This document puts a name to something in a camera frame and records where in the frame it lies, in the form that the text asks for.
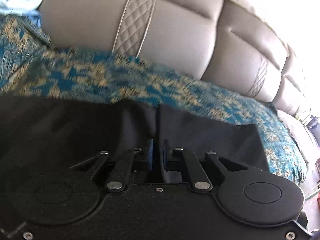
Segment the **teal paisley sofa cover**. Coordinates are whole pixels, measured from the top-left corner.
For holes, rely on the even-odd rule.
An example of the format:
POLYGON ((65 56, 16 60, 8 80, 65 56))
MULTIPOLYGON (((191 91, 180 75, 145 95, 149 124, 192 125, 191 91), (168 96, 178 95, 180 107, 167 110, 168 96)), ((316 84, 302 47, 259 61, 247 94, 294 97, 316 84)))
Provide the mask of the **teal paisley sofa cover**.
POLYGON ((273 174, 300 185, 308 167, 271 103, 261 103, 169 67, 81 47, 53 49, 30 21, 1 16, 1 93, 115 103, 160 103, 234 125, 255 124, 273 174))

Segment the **lilac cushion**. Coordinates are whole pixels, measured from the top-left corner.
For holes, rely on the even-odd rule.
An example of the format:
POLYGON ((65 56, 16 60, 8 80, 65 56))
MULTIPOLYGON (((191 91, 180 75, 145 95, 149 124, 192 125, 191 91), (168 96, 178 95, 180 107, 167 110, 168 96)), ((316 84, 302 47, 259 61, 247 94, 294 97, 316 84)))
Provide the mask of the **lilac cushion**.
POLYGON ((319 145, 313 134, 300 121, 284 111, 277 110, 277 115, 297 143, 305 162, 311 166, 315 165, 319 158, 319 145))

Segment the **black pants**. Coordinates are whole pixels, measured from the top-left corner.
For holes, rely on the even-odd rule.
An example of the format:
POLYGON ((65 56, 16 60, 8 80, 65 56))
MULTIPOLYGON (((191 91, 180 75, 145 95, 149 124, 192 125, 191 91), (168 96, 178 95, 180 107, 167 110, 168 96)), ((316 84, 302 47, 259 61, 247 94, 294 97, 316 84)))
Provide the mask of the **black pants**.
POLYGON ((1 239, 255 239, 262 230, 225 214, 211 193, 188 184, 180 161, 162 144, 206 152, 269 172, 254 124, 232 125, 131 100, 98 104, 1 96, 1 239), (150 170, 133 165, 127 189, 107 194, 90 215, 71 224, 38 225, 14 208, 14 191, 41 174, 65 170, 100 152, 119 157, 153 140, 150 170))

